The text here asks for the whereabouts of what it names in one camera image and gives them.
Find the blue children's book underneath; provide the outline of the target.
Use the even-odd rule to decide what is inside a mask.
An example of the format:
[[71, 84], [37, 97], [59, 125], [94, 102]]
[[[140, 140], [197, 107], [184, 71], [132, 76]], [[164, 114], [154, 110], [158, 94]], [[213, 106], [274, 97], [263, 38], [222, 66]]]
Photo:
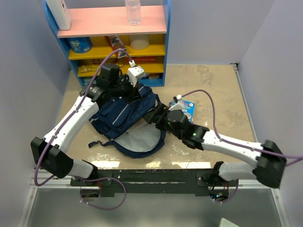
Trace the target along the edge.
[[188, 118], [190, 122], [193, 122], [195, 103], [183, 100], [184, 108], [181, 110], [182, 113]]

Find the navy blue student backpack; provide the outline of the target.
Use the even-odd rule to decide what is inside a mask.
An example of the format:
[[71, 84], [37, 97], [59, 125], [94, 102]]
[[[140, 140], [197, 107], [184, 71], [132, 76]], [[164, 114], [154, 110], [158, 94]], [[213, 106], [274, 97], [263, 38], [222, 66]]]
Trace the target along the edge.
[[139, 99], [127, 103], [122, 97], [113, 97], [89, 122], [95, 130], [104, 135], [108, 142], [122, 154], [131, 158], [148, 157], [165, 145], [166, 132], [151, 124], [138, 123], [144, 115], [160, 102], [157, 94], [143, 84], [139, 84]]

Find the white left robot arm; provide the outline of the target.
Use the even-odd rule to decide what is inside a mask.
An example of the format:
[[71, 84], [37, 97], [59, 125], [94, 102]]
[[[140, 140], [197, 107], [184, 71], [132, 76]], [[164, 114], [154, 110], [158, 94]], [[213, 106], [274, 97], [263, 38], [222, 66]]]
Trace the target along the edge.
[[133, 66], [125, 75], [114, 64], [104, 64], [97, 79], [81, 90], [76, 102], [62, 120], [41, 139], [31, 141], [37, 168], [43, 168], [58, 178], [81, 177], [86, 185], [98, 181], [97, 168], [84, 160], [70, 158], [66, 153], [83, 125], [112, 97], [125, 97], [131, 101], [139, 93], [138, 80], [146, 73], [140, 66]]

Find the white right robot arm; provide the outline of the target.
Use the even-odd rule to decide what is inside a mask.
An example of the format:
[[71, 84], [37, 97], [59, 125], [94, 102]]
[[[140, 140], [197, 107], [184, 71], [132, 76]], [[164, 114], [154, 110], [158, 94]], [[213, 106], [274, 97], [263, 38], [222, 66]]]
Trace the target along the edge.
[[218, 152], [240, 160], [233, 164], [217, 162], [209, 182], [221, 186], [233, 180], [252, 179], [270, 188], [280, 187], [287, 160], [275, 142], [247, 142], [216, 134], [207, 127], [191, 123], [181, 110], [170, 111], [164, 104], [157, 105], [144, 119], [157, 129], [173, 134], [189, 148]]

